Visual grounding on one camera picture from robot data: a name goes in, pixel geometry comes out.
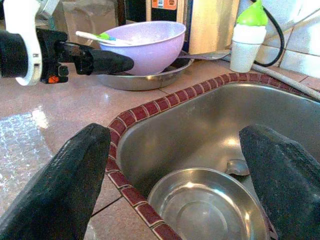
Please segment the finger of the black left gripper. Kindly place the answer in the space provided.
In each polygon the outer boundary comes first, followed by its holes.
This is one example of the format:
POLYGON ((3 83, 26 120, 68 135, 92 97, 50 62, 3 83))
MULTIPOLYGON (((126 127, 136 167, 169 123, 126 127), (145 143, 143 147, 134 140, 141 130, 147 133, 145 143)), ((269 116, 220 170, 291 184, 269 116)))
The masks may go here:
POLYGON ((73 63, 79 75, 111 75, 134 67, 128 56, 73 42, 59 43, 59 62, 73 63))

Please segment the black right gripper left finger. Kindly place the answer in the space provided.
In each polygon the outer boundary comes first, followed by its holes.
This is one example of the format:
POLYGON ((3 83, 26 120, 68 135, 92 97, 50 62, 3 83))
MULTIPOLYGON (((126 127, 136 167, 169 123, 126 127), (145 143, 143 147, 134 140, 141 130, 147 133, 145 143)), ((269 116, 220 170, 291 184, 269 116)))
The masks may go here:
POLYGON ((70 138, 0 218, 3 240, 82 240, 101 192, 110 130, 91 123, 70 138))

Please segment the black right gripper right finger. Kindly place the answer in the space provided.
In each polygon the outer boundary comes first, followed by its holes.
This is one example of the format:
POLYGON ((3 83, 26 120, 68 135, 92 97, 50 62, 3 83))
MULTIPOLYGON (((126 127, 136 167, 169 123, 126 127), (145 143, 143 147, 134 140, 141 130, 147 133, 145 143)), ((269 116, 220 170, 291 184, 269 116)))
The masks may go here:
POLYGON ((239 131, 254 190, 280 240, 320 238, 320 164, 297 141, 264 125, 239 131))

